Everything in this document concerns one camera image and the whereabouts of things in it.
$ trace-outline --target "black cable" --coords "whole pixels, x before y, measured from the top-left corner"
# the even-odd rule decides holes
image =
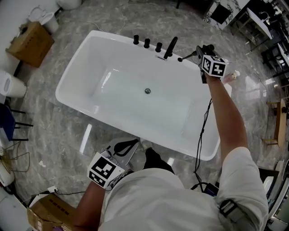
[[[191,188],[191,190],[195,190],[199,185],[200,185],[200,183],[194,185],[194,186]]]
[[[193,188],[195,189],[195,188],[199,185],[202,193],[204,192],[203,187],[202,187],[202,184],[204,184],[204,183],[202,182],[202,179],[201,179],[201,178],[199,177],[199,175],[197,174],[197,171],[198,171],[198,169],[199,169],[199,167],[200,167],[200,152],[201,152],[201,150],[202,150],[202,137],[203,137],[203,133],[204,133],[204,131],[205,131],[205,125],[206,125],[206,122],[207,122],[207,120],[208,120],[208,115],[209,115],[209,110],[210,110],[211,104],[212,104],[212,99],[210,99],[210,102],[209,102],[207,111],[206,111],[205,114],[204,114],[204,123],[203,123],[203,126],[202,126],[202,130],[201,130],[201,132],[200,132],[200,138],[199,138],[199,142],[198,142],[198,149],[197,149],[197,156],[196,156],[194,174],[196,175],[196,178],[197,178],[197,180],[198,180],[199,183],[196,184],[196,185],[194,185],[194,186],[192,187],[192,189],[193,189]]]
[[[55,192],[56,194],[58,194],[58,195],[72,195],[72,194],[78,194],[78,193],[85,193],[85,191],[77,192],[77,193],[58,193],[58,192],[56,191],[56,189],[54,190],[54,192]]]

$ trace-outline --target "hand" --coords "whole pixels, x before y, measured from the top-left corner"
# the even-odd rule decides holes
[[[205,77],[206,77],[206,79],[207,79],[207,83],[212,83],[212,82],[215,82],[215,81],[220,81],[219,78],[210,76],[210,75],[208,75],[206,72],[205,72]]]

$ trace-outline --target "faucet handle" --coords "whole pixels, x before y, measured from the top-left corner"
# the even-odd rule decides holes
[[[134,44],[138,45],[139,44],[139,36],[136,34],[134,35]]]
[[[149,48],[149,43],[150,43],[150,39],[149,38],[146,38],[144,40],[144,48]]]
[[[161,42],[158,42],[158,43],[157,43],[157,47],[155,48],[155,51],[156,51],[156,52],[161,52],[162,45],[163,45],[163,44],[162,44]]]

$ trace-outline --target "foot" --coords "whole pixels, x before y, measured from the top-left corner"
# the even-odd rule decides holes
[[[141,145],[143,146],[143,149],[144,150],[147,150],[148,148],[152,148],[153,147],[153,143],[146,140],[146,139],[143,139],[143,138],[140,138],[140,143]]]

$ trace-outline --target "toilet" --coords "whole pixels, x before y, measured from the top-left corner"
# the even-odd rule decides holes
[[[59,28],[54,12],[47,13],[40,5],[31,9],[28,19],[31,22],[39,21],[50,34],[53,34]]]

